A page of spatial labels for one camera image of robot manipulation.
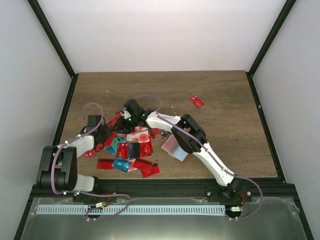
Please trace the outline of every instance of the red sticker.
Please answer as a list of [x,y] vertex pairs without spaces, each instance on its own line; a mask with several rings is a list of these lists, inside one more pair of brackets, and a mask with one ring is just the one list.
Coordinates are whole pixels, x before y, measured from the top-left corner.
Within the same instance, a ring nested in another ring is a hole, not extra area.
[[201,108],[204,104],[203,101],[198,96],[193,96],[190,98],[190,101],[199,109]]
[[118,143],[118,149],[116,151],[116,156],[121,159],[128,159],[130,152],[130,144],[129,143]]
[[90,151],[86,151],[84,153],[84,156],[88,159],[88,158],[91,158],[93,156],[97,155],[97,152],[95,151],[94,148],[92,148]]
[[99,158],[96,164],[97,169],[114,169],[112,164],[114,163],[114,159],[110,158]]

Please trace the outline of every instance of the white backdrop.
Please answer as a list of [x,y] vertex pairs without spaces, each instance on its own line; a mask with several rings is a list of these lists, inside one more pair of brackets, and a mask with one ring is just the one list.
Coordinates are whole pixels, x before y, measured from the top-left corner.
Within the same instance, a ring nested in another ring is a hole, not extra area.
[[249,70],[285,0],[39,0],[74,71]]
[[11,240],[71,79],[26,0],[0,11],[0,238]]
[[320,1],[296,2],[254,75],[286,179],[320,239]]

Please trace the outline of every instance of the wooden table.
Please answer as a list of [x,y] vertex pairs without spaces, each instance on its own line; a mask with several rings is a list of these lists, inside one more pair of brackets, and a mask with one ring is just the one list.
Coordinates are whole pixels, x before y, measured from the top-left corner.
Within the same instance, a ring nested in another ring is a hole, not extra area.
[[[264,130],[244,71],[176,71],[176,72],[94,72],[80,73],[64,125],[61,143],[79,133],[85,122],[82,109],[90,102],[99,103],[106,120],[114,117],[123,104],[136,96],[153,94],[163,101],[161,113],[190,114],[206,132],[213,150],[226,166],[241,176],[276,177]],[[190,97],[197,95],[205,106],[196,108]],[[141,98],[144,109],[156,109],[156,99]],[[100,114],[89,107],[88,114]],[[146,160],[157,161],[161,173],[151,178],[212,178],[196,157],[181,163],[167,155],[153,142],[154,153]],[[98,158],[114,158],[103,150],[92,158],[78,158],[78,172],[99,178],[141,178],[139,170],[96,169]]]

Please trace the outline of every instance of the small red card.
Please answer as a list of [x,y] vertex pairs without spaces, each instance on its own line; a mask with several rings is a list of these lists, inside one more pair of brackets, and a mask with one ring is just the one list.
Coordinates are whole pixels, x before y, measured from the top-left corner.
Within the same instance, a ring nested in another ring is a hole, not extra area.
[[148,142],[140,143],[140,157],[144,158],[150,156],[153,153],[151,140]]
[[130,153],[130,144],[129,143],[118,143],[118,149],[116,151],[116,156],[122,159],[128,159]]
[[116,136],[117,136],[117,133],[114,131],[113,133],[112,133],[112,136],[111,137],[109,137],[107,140],[105,140],[105,142],[104,142],[104,146],[106,146],[106,147],[110,147],[111,146],[111,144],[112,144],[112,142],[114,141],[114,139],[116,138]]
[[190,101],[199,109],[201,108],[204,104],[203,101],[198,96],[193,96],[190,98]]
[[110,158],[99,158],[96,164],[97,169],[114,169],[112,164],[114,163],[114,159]]
[[92,148],[90,151],[86,151],[84,153],[84,156],[88,159],[88,158],[91,158],[93,156],[97,155],[97,152],[95,151],[94,148]]
[[158,173],[160,173],[160,169],[159,169],[158,163],[154,163],[149,172],[141,171],[141,174],[142,174],[143,178],[147,178],[147,177],[150,177],[150,176],[158,174]]

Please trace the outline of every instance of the pile of cards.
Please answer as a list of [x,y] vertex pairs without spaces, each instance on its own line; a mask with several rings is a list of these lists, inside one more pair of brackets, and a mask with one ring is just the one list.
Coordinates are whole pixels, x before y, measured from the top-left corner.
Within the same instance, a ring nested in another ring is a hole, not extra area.
[[[120,116],[120,111],[116,112],[115,117],[107,125],[112,129]],[[97,152],[102,149],[108,150],[112,155],[115,155],[115,159],[99,158],[97,169],[118,169],[125,173],[140,170],[142,177],[147,178],[160,173],[157,163],[142,159],[154,153],[152,139],[155,139],[156,135],[160,134],[164,135],[157,128],[147,127],[136,127],[131,134],[113,132],[112,136],[104,143],[98,144],[84,155],[86,158],[91,158],[96,156]]]
[[120,157],[116,157],[115,159],[99,158],[96,168],[109,170],[119,169],[125,173],[134,170],[140,170],[143,178],[147,178],[160,173],[158,163],[151,162],[142,158],[135,158],[129,160]]

